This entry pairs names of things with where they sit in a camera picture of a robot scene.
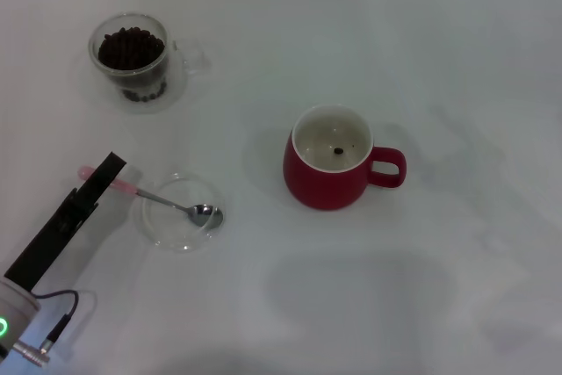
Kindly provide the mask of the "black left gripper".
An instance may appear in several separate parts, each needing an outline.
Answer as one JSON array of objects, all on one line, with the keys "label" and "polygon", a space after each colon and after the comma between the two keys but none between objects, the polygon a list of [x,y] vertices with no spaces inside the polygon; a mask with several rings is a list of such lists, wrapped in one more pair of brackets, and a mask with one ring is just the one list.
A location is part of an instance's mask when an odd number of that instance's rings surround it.
[{"label": "black left gripper", "polygon": [[82,187],[69,193],[4,276],[31,292],[97,208],[97,201],[125,166],[126,161],[113,152],[96,168],[82,166],[78,170]]}]

